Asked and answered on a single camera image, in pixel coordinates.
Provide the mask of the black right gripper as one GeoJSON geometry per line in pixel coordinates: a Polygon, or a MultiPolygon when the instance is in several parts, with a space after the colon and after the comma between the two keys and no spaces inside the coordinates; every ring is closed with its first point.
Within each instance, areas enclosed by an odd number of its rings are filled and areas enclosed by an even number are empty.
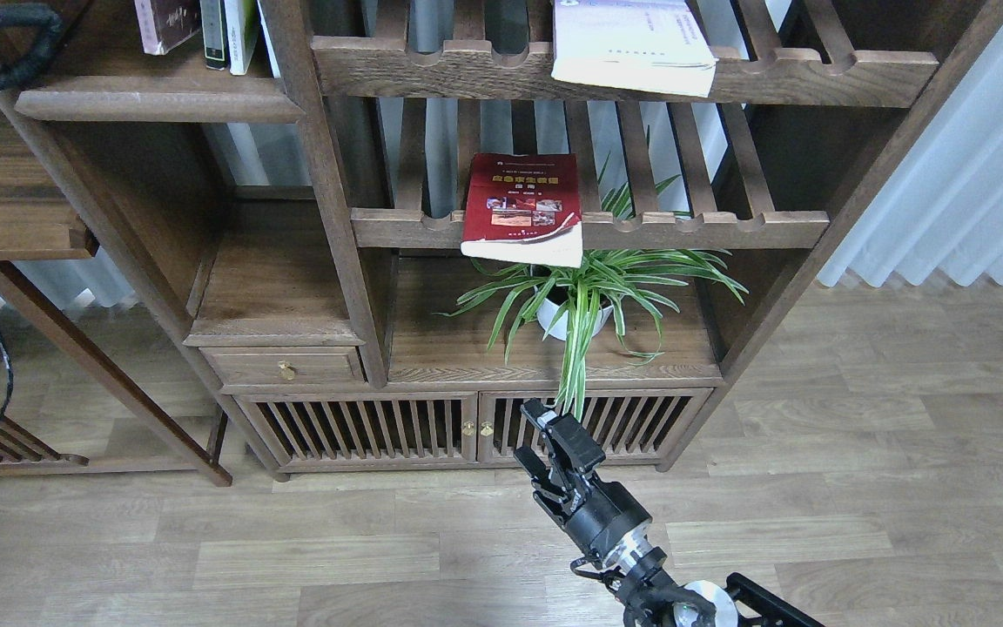
{"type": "Polygon", "coordinates": [[[618,482],[605,482],[596,467],[602,446],[570,414],[557,415],[538,398],[521,405],[522,416],[542,434],[550,467],[529,446],[514,458],[528,474],[534,500],[581,549],[594,567],[632,567],[651,550],[646,529],[652,516],[618,482]]]}

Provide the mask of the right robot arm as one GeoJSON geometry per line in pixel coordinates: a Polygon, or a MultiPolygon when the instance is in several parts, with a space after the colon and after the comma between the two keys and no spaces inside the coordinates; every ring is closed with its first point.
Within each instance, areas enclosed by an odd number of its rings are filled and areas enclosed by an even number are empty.
{"type": "Polygon", "coordinates": [[[625,626],[817,626],[819,622],[741,574],[724,586],[693,581],[680,586],[666,555],[646,536],[652,516],[618,482],[596,473],[605,454],[570,414],[538,400],[522,415],[537,426],[549,457],[546,467],[529,446],[515,451],[532,480],[534,499],[582,552],[574,575],[604,584],[623,604],[625,626]]]}

